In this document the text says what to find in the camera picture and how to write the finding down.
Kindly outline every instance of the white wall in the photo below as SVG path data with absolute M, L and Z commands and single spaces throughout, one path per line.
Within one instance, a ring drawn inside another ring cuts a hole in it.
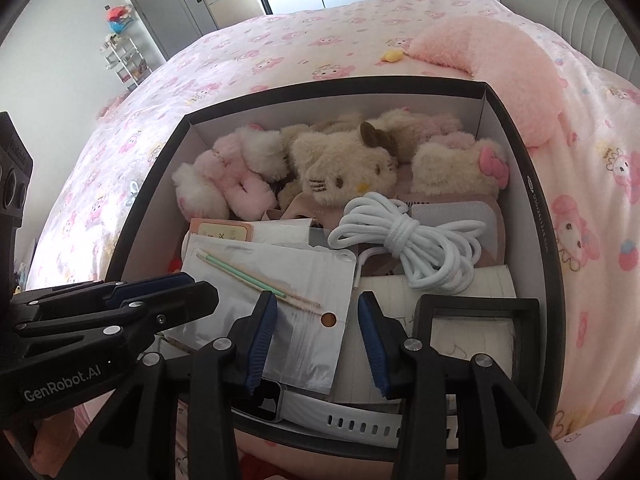
M 122 3 L 31 0 L 0 45 L 0 110 L 9 112 L 34 160 L 16 238 L 17 258 L 40 235 L 95 128 L 96 114 L 125 90 L 118 77 L 104 68 L 98 50 L 110 31 L 104 6 Z M 152 67 L 162 62 L 161 57 L 148 56 L 148 45 L 142 43 L 140 50 Z

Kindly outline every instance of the pink plush toy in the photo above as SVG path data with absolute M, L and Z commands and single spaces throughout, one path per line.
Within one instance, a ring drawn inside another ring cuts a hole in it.
M 228 203 L 242 220 L 257 221 L 276 207 L 276 197 L 263 178 L 276 181 L 287 173 L 280 133 L 250 124 L 220 137 L 193 165 L 183 164 L 174 173 L 174 183 L 187 220 L 195 218 L 193 212 L 203 212 L 204 218 L 228 218 Z
M 451 16 L 419 34 L 407 55 L 489 83 L 528 148 L 562 133 L 564 95 L 554 62 L 519 28 L 486 16 Z

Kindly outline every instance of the notebook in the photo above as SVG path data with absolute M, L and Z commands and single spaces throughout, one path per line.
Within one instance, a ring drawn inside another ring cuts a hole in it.
M 367 353 L 358 325 L 357 300 L 361 292 L 372 290 L 385 316 L 402 323 L 407 334 L 414 325 L 417 301 L 425 292 L 409 288 L 404 276 L 370 276 L 362 278 L 351 295 L 342 350 L 329 396 L 338 404 L 386 404 L 371 376 Z M 476 269 L 474 280 L 459 296 L 478 298 L 516 298 L 507 266 Z M 469 359 L 484 352 L 511 376 L 514 327 L 510 319 L 436 318 L 431 330 L 431 345 L 441 354 Z

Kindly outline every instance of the pink bedsheet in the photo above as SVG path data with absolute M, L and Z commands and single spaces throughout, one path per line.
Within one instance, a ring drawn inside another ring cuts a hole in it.
M 468 77 L 413 59 L 379 61 L 448 14 L 520 27 L 555 60 L 568 103 L 569 137 L 531 152 L 552 211 L 566 294 L 566 364 L 552 434 L 640 412 L 640 92 L 495 0 L 372 0 L 266 16 L 201 38 L 94 131 L 44 227 L 28 288 L 105 275 L 137 188 L 188 112 L 312 80 Z

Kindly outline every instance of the coiled white cord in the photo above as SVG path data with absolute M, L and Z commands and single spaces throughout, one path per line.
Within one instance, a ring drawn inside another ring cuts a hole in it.
M 369 192 L 344 208 L 340 225 L 328 236 L 329 246 L 343 249 L 355 244 L 382 244 L 362 251 L 354 286 L 358 286 L 364 262 L 372 254 L 389 252 L 399 258 L 411 288 L 457 294 L 473 281 L 474 264 L 480 259 L 477 238 L 486 224 L 459 220 L 438 227 L 420 225 L 409 206 Z

